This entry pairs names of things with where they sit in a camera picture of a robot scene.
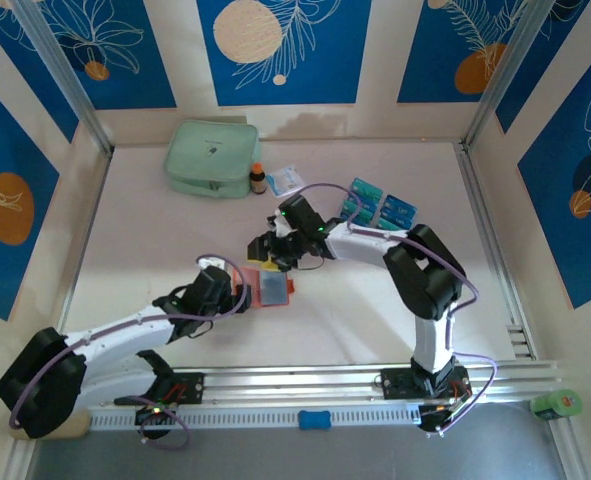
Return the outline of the orange card holder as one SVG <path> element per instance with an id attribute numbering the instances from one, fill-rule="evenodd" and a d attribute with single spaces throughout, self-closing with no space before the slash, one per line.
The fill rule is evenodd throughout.
<path id="1" fill-rule="evenodd" d="M 260 298 L 260 286 L 259 286 L 259 274 L 263 270 L 258 270 L 254 268 L 241 268 L 243 276 L 240 276 L 236 271 L 232 273 L 233 275 L 233 282 L 242 284 L 242 281 L 248 285 L 250 290 L 250 298 L 251 298 L 251 307 L 253 308 L 265 308 L 265 307 L 277 307 L 277 306 L 286 306 L 290 303 L 290 297 L 295 292 L 293 280 L 289 278 L 286 274 L 288 279 L 288 303 L 285 305 L 277 305 L 277 306 L 263 306 L 261 303 Z"/>

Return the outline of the white and blue sachet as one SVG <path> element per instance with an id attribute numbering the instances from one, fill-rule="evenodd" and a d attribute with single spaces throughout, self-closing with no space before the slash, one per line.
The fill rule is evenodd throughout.
<path id="1" fill-rule="evenodd" d="M 306 182 L 294 165 L 269 173 L 266 180 L 275 198 L 288 196 L 306 186 Z"/>

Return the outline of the brown bottle orange cap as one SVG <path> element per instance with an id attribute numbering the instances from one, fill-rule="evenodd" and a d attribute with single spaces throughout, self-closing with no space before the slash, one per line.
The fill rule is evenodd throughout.
<path id="1" fill-rule="evenodd" d="M 250 189 L 253 193 L 261 195 L 267 190 L 266 173 L 260 162 L 255 162 L 249 173 Z"/>

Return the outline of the mint green zip pouch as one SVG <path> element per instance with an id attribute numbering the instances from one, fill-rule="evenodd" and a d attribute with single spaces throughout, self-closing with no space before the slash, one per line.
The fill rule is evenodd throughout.
<path id="1" fill-rule="evenodd" d="M 260 157 L 255 126 L 186 120 L 169 142 L 164 173 L 169 187 L 179 193 L 244 198 L 251 190 L 252 166 Z"/>

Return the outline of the black controller board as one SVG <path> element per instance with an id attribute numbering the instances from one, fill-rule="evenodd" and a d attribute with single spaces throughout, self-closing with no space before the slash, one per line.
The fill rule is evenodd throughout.
<path id="1" fill-rule="evenodd" d="M 427 435 L 442 435 L 454 422 L 458 421 L 475 406 L 475 401 L 466 397 L 455 400 L 447 399 L 441 403 L 423 403 L 419 405 L 419 428 Z"/>
<path id="2" fill-rule="evenodd" d="M 176 421 L 160 406 L 144 405 L 135 412 L 136 426 L 171 426 L 175 423 Z"/>

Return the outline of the blue bone-shaped clip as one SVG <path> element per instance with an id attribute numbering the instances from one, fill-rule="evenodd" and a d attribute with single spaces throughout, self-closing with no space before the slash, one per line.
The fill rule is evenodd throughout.
<path id="1" fill-rule="evenodd" d="M 328 410 L 300 410 L 297 421 L 298 428 L 302 431 L 329 430 L 332 427 L 332 415 Z"/>

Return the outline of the beige foam block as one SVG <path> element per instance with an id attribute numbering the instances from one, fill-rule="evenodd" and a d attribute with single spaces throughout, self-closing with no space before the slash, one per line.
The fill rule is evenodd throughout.
<path id="1" fill-rule="evenodd" d="M 81 438 L 87 434 L 90 428 L 91 416 L 88 410 L 78 411 L 72 414 L 62 425 L 49 434 L 39 437 L 39 440 L 68 440 Z M 6 428 L 7 433 L 16 440 L 31 441 L 23 429 L 14 430 Z"/>

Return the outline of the green tape roll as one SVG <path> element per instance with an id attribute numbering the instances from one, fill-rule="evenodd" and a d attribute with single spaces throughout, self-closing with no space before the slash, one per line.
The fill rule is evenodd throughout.
<path id="1" fill-rule="evenodd" d="M 537 418 L 552 421 L 582 413 L 580 396 L 571 389 L 561 389 L 540 395 L 530 401 L 530 411 Z"/>

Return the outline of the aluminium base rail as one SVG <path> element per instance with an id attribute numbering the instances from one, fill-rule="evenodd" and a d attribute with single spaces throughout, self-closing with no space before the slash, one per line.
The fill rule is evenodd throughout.
<path id="1" fill-rule="evenodd" d="M 249 368 L 197 367 L 204 374 L 197 388 L 205 405 L 277 405 L 383 401 L 384 369 L 401 364 L 291 366 Z M 468 384 L 483 401 L 527 400 L 563 387 L 562 370 L 554 362 L 500 361 L 497 371 L 486 363 L 464 363 Z"/>

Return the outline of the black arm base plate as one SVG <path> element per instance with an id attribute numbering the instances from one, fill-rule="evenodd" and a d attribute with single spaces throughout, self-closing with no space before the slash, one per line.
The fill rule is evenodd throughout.
<path id="1" fill-rule="evenodd" d="M 163 404 L 201 404 L 204 377 L 201 372 L 164 375 L 153 372 L 130 373 L 119 378 L 117 394 L 112 401 L 116 405 L 135 405 L 135 398 L 142 397 Z"/>
<path id="2" fill-rule="evenodd" d="M 448 400 L 472 396 L 465 380 L 468 371 L 455 366 L 446 376 L 422 373 L 413 368 L 386 368 L 380 372 L 383 395 L 386 400 Z"/>

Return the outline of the aluminium table edge rail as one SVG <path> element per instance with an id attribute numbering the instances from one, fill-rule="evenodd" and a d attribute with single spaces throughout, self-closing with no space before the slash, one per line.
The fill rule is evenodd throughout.
<path id="1" fill-rule="evenodd" d="M 64 328 L 111 159 L 111 154 L 87 155 L 60 177 L 21 289 L 20 331 L 6 335 L 10 360 L 37 330 Z"/>
<path id="2" fill-rule="evenodd" d="M 535 344 L 531 338 L 530 328 L 526 322 L 526 316 L 520 303 L 513 279 L 507 269 L 506 263 L 498 243 L 497 235 L 493 229 L 491 216 L 489 214 L 479 179 L 474 169 L 469 153 L 466 154 L 459 143 L 455 143 L 456 156 L 460 164 L 462 178 L 469 195 L 469 200 L 474 211 L 478 230 L 483 237 L 483 243 L 487 258 L 491 264 L 504 297 L 506 308 L 509 312 L 510 324 L 522 326 L 530 340 L 531 348 L 536 355 L 535 360 L 520 360 L 527 364 L 534 364 L 539 360 Z M 584 458 L 579 443 L 573 430 L 571 420 L 556 420 L 552 428 L 553 438 L 565 474 L 570 474 L 570 479 L 591 480 L 590 472 L 585 468 Z"/>

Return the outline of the aluminium frame post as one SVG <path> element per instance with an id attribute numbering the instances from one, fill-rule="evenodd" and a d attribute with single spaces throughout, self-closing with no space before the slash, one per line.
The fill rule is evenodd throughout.
<path id="1" fill-rule="evenodd" d="M 522 3 L 525 7 L 524 15 L 517 22 L 500 62 L 460 139 L 460 145 L 466 154 L 472 151 L 484 127 L 495 115 L 521 65 L 528 57 L 533 57 L 531 51 L 536 51 L 540 64 L 529 70 L 529 76 L 535 78 L 535 84 L 538 84 L 557 55 L 563 40 L 558 35 L 559 29 L 553 26 L 556 4 L 557 0 L 524 0 Z"/>
<path id="2" fill-rule="evenodd" d="M 108 158 L 114 145 L 94 106 L 38 6 L 32 0 L 9 0 L 11 9 L 67 103 Z"/>

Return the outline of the small slotted aluminium bracket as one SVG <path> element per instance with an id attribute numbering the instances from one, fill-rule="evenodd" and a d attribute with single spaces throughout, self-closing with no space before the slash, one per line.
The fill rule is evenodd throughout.
<path id="1" fill-rule="evenodd" d="M 520 325 L 508 325 L 506 327 L 514 357 L 520 360 L 535 360 L 529 337 L 525 329 Z"/>

